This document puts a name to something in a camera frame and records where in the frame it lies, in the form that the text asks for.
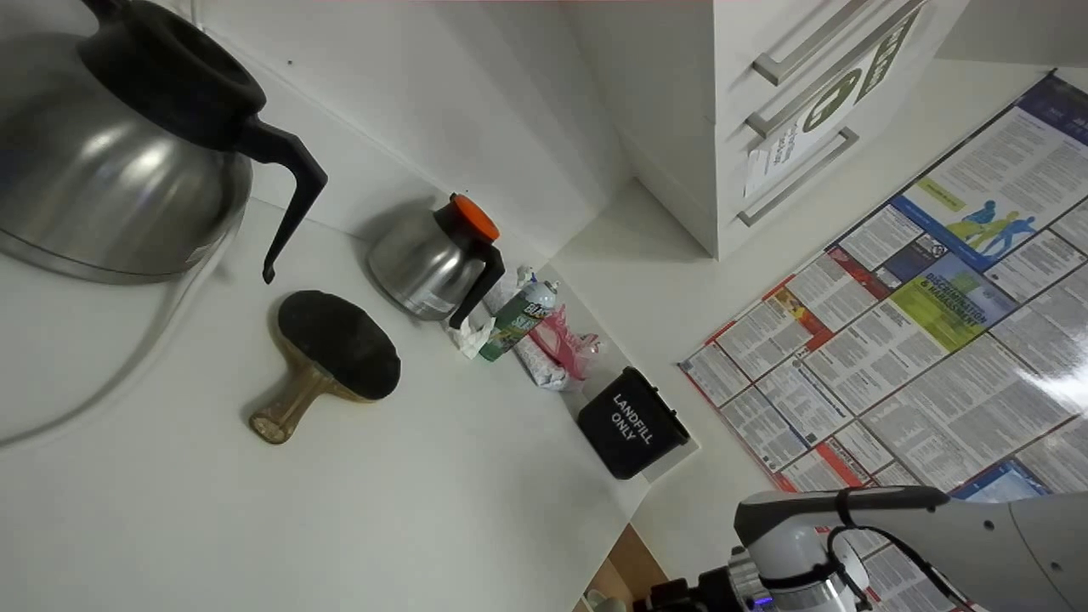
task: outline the black cable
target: black cable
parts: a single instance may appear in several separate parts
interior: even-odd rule
[[[911,543],[896,539],[895,534],[880,529],[880,528],[860,528],[860,523],[851,523],[851,528],[833,528],[828,538],[825,538],[825,557],[833,569],[844,569],[838,555],[833,552],[833,539],[838,534],[851,534],[851,529],[869,529],[869,534],[880,534],[887,543],[895,543],[947,603],[956,606],[968,606],[968,597],[963,597],[943,574],[936,563],[929,563]],[[838,574],[851,591],[855,594],[855,580],[844,572]]]
[[[862,594],[862,587],[845,574],[845,569],[844,569],[844,561],[838,561],[838,555],[835,555],[835,538],[838,534],[851,534],[851,529],[869,529],[869,534],[880,534],[883,539],[891,539],[947,603],[956,603],[956,606],[968,606],[943,574],[939,574],[939,569],[933,569],[913,546],[909,546],[905,539],[896,539],[895,534],[887,534],[887,529],[880,529],[880,528],[862,528],[862,523],[852,523],[852,516],[851,516],[851,494],[852,494],[852,487],[851,491],[838,491],[835,494],[835,513],[838,513],[838,528],[833,528],[828,534],[825,534],[825,563],[845,580],[845,587],[855,594],[855,608],[869,608],[866,606],[866,594]]]

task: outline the drawer handle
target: drawer handle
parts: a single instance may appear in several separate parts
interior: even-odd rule
[[[835,62],[825,71],[825,79],[812,83],[806,93],[784,103],[770,119],[760,113],[751,113],[744,126],[751,126],[760,135],[776,131],[783,123],[787,123],[787,115],[803,113],[825,89],[825,83],[845,76],[851,66],[855,66],[855,57],[872,51],[872,45],[880,45],[895,26],[909,26],[918,10],[920,10],[920,0],[909,0],[900,10],[887,12],[887,21],[872,26],[844,62]]]
[[[809,57],[816,57],[825,45],[835,41],[835,35],[845,29],[845,25],[862,10],[862,2],[866,2],[866,0],[845,0],[845,2],[844,2],[835,12],[828,12],[828,21],[823,21],[803,45],[795,45],[793,54],[776,57],[776,51],[778,51],[784,41],[793,41],[795,29],[787,29],[770,51],[758,54],[751,68],[778,89],[778,84],[787,83]]]
[[[852,144],[855,131],[852,130],[838,130],[835,147],[828,147],[823,157],[812,157],[809,164],[803,164],[803,171],[795,178],[784,179],[784,188],[778,188],[767,202],[758,202],[751,206],[744,206],[738,216],[751,227],[758,225],[767,211],[776,211],[787,195],[795,195],[819,165],[838,161]]]

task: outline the small black box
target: small black box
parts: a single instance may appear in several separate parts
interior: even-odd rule
[[[627,368],[578,410],[578,428],[616,478],[644,474],[691,438],[675,410],[661,402],[655,386],[650,386],[637,368]]]

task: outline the white wall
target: white wall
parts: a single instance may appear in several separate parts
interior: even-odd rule
[[[1083,0],[973,0],[944,57],[1088,66]]]
[[[506,253],[546,261],[632,174],[549,0],[197,6],[265,84],[260,115],[326,165],[317,222],[357,231],[399,205],[466,191],[498,222]],[[86,35],[93,16],[77,0],[2,0],[0,38],[25,29]],[[258,198],[277,205],[289,191],[289,174],[258,171]]]
[[[212,0],[204,21],[437,191],[480,198],[535,257],[574,239],[632,174],[549,0]],[[333,179],[366,174],[335,148],[330,161]],[[341,202],[355,211],[387,205]]]
[[[700,340],[758,300],[776,279],[872,211],[951,144],[1011,104],[1046,68],[939,62],[900,119],[852,164],[770,216],[725,261],[696,246],[628,188],[578,233],[554,270],[594,310],[621,351],[662,386],[700,438],[700,452],[670,474],[637,516],[670,574],[696,578],[729,561],[734,502],[765,491],[758,466],[673,368]]]

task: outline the printed paper poster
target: printed paper poster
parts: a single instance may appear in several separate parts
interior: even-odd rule
[[[944,612],[947,597],[896,546],[883,546],[862,561],[876,608]]]
[[[833,442],[844,444],[844,452],[851,452],[862,474],[880,474],[895,459],[887,444],[880,444],[880,438],[860,421],[835,432]]]
[[[844,491],[862,487],[866,474],[833,442],[819,442],[809,457],[783,469],[787,491]]]
[[[851,253],[862,270],[880,270],[891,254],[911,246],[920,233],[900,211],[880,206],[866,222],[860,222],[838,249]]]
[[[891,461],[876,474],[876,487],[918,487],[918,476],[909,466]]]
[[[758,386],[732,399],[717,414],[741,436],[751,457],[778,474],[798,459],[809,444],[787,428],[787,421],[758,395]]]
[[[784,289],[825,326],[844,329],[862,310],[887,297],[887,289],[860,270],[851,253],[825,249],[803,266]]]
[[[828,399],[803,361],[784,361],[758,380],[758,392],[809,444],[851,421],[851,410]]]
[[[988,333],[862,414],[920,478],[956,491],[1066,417]]]
[[[852,414],[862,414],[944,353],[905,310],[880,301],[809,353],[806,365]]]
[[[1030,370],[1022,377],[1088,414],[1083,361],[1088,361],[1088,270],[1078,270],[1011,319],[993,326]]]
[[[707,342],[702,351],[685,356],[680,370],[717,407],[732,402],[741,386],[747,386],[741,368],[717,342]]]
[[[1088,202],[1054,222],[1054,233],[1070,240],[1073,249],[1088,253]]]
[[[1011,297],[956,254],[944,254],[920,279],[911,279],[891,301],[920,324],[944,351],[964,348],[1016,310]]]
[[[933,233],[918,233],[876,270],[876,279],[891,289],[900,289],[905,283],[918,279],[929,266],[943,261],[944,253],[947,249]]]
[[[1083,95],[1046,79],[896,195],[895,206],[987,273],[1088,198],[1083,126]]]
[[[1016,459],[993,461],[988,469],[951,491],[956,499],[968,502],[1039,499],[1046,494],[1052,491]]]
[[[776,285],[760,301],[729,324],[713,342],[756,380],[787,361],[793,353],[816,351],[833,338],[816,314],[787,289],[793,279]]]
[[[1078,249],[1070,249],[1052,231],[1039,231],[1030,240],[1022,240],[1014,254],[1005,254],[999,266],[993,266],[987,279],[1016,301],[1028,301],[1046,285],[1054,285],[1059,275],[1073,273],[1081,261],[1083,254]]]
[[[1016,457],[1054,494],[1088,491],[1088,421],[1066,421]]]

